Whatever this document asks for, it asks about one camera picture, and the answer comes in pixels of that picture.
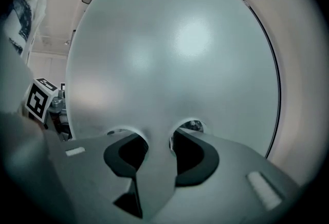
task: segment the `gray plastic surface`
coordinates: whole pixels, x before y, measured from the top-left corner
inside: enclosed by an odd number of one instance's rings
[[[113,204],[128,191],[131,179],[116,176],[103,159],[109,145],[131,132],[60,142],[56,133],[41,132],[26,118],[18,115],[0,118],[1,157],[6,172],[38,206],[67,223],[146,223],[150,220],[151,223],[197,224],[266,219],[268,213],[246,178],[253,171],[261,172],[284,202],[298,191],[289,177],[252,149],[184,129],[211,144],[220,156],[220,164],[202,184],[175,188],[168,203],[149,219],[141,220]],[[85,151],[66,155],[66,151],[78,147]]]
[[[76,139],[116,128],[146,139],[137,172],[143,215],[174,193],[168,145],[184,122],[265,155],[278,112],[266,37],[242,0],[93,0],[75,35],[67,115]]]
[[[212,176],[197,186],[174,189],[169,201],[152,217],[151,223],[241,223],[266,215],[266,209],[247,180],[247,174],[259,171],[274,190],[286,200],[294,197],[298,186],[284,173],[252,149],[241,144],[183,129],[211,144],[220,156],[220,164]],[[97,139],[59,142],[46,135],[50,160],[58,172],[74,206],[78,223],[135,223],[141,220],[125,213],[113,202],[127,192],[130,179],[116,176],[103,159],[105,149],[128,136],[125,131]],[[85,152],[68,157],[65,151],[83,147]]]
[[[266,215],[265,207],[247,180],[247,175],[254,171],[263,175],[284,203],[297,194],[298,186],[252,149],[182,130],[211,144],[220,156],[220,164],[204,183],[176,188],[173,197],[152,219],[153,223],[241,223]]]

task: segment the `ceiling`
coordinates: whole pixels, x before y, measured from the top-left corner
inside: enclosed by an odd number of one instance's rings
[[[71,39],[75,21],[81,18],[80,4],[81,0],[47,0],[46,15],[36,33],[32,51],[68,55],[69,44],[65,43]]]

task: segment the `person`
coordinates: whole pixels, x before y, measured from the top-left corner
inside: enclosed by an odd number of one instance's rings
[[[11,0],[0,16],[0,30],[26,63],[35,33],[45,16],[46,0]]]

